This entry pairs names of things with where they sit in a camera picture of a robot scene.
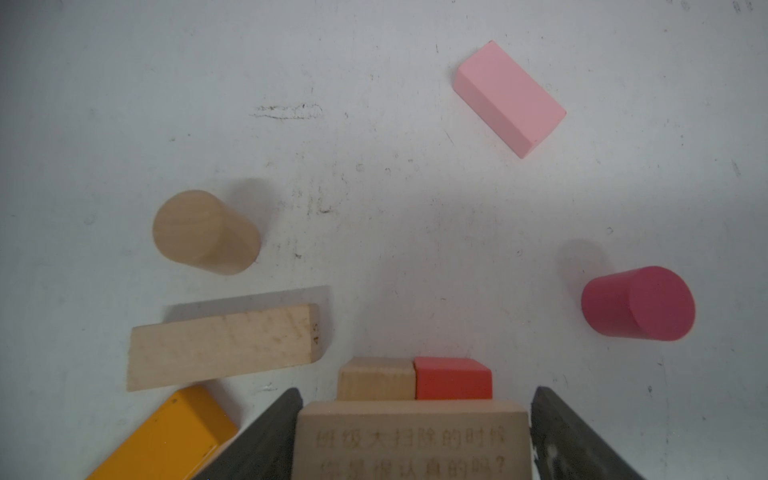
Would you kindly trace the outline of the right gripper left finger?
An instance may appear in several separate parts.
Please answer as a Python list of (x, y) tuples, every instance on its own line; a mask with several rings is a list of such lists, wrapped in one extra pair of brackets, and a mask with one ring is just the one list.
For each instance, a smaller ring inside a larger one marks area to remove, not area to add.
[(289, 388), (193, 479), (290, 479), (302, 408), (299, 390)]

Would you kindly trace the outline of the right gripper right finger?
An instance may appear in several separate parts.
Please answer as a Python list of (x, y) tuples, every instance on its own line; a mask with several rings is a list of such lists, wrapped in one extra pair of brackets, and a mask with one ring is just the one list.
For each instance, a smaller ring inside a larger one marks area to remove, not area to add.
[(643, 479), (549, 387), (535, 391), (530, 437), (542, 479)]

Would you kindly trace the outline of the natural wood arch block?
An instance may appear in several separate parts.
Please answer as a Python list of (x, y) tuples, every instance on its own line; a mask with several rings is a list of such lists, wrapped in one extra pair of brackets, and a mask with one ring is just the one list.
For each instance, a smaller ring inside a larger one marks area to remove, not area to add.
[(416, 371), (412, 360), (356, 357), (339, 370), (338, 401), (416, 399)]

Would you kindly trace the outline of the engraved natural wood block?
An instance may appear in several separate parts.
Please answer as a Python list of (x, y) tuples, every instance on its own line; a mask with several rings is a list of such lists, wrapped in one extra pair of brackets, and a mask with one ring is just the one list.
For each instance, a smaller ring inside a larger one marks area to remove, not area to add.
[(313, 402), (295, 479), (529, 479), (525, 408), (508, 400)]

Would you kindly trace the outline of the red arch block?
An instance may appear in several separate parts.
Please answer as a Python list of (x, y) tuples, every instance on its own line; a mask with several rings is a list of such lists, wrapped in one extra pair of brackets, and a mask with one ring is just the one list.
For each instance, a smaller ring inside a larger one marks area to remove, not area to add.
[(489, 400), (492, 371), (469, 358), (416, 357), (417, 400)]

